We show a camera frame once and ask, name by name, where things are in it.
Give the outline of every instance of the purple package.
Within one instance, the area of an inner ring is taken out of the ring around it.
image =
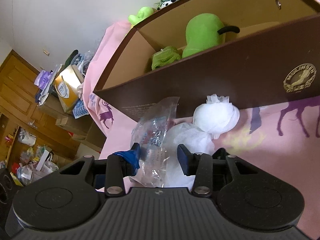
[[[51,75],[52,73],[42,70],[37,76],[34,84],[43,90],[46,87],[47,83],[50,81]]]

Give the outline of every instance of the open box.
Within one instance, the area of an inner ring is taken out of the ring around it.
[[[214,93],[240,109],[319,95],[319,12],[314,0],[179,0],[130,30],[94,93],[136,121],[169,96],[180,97],[180,118]],[[240,33],[151,71],[155,52],[166,46],[182,52],[187,23],[201,13],[216,14]]]

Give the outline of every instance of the purple deer print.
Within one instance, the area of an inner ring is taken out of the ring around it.
[[[107,127],[109,129],[109,127],[106,125],[106,120],[111,119],[111,124],[113,124],[113,115],[111,112],[111,107],[109,106],[109,104],[106,101],[102,101],[102,104],[108,108],[108,112],[104,112],[102,114],[100,114],[100,122],[103,121],[105,127]]]
[[[305,98],[302,100],[289,102],[288,107],[286,109],[281,110],[280,118],[279,118],[278,126],[277,126],[277,130],[278,130],[278,133],[280,136],[283,136],[283,132],[281,130],[281,122],[282,122],[284,115],[288,112],[291,112],[291,111],[297,109],[298,111],[296,113],[296,116],[297,116],[297,119],[299,120],[299,123],[302,127],[302,130],[303,130],[304,134],[306,135],[306,137],[308,137],[308,138],[310,137],[308,131],[306,130],[306,127],[303,124],[303,120],[302,120],[302,112],[307,106],[320,106],[320,96],[313,97],[313,98]],[[316,125],[316,137],[317,138],[320,138],[320,135],[318,132],[319,122],[320,122],[320,113],[319,113],[319,116],[317,119],[317,125]]]

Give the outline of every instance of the lime green plush toy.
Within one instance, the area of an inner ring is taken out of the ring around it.
[[[240,30],[235,26],[224,27],[215,14],[203,13],[193,17],[186,28],[187,46],[183,50],[182,58],[223,43],[222,34],[228,31],[239,33]]]
[[[137,15],[129,15],[128,20],[131,23],[131,28],[137,25],[142,20],[148,18],[154,12],[153,8],[151,7],[142,7]]]

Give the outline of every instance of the pink bedsheet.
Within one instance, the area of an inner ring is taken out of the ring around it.
[[[106,30],[84,80],[84,104],[107,136],[101,159],[113,152],[128,150],[131,131],[136,124],[92,93],[129,29],[128,22],[119,22]],[[320,96],[244,109],[240,111],[236,127],[214,140],[216,149],[224,147],[229,153],[238,155],[299,189],[305,199],[305,209],[298,227],[313,239],[320,237],[319,111]],[[126,190],[137,186],[128,178],[124,181]]]

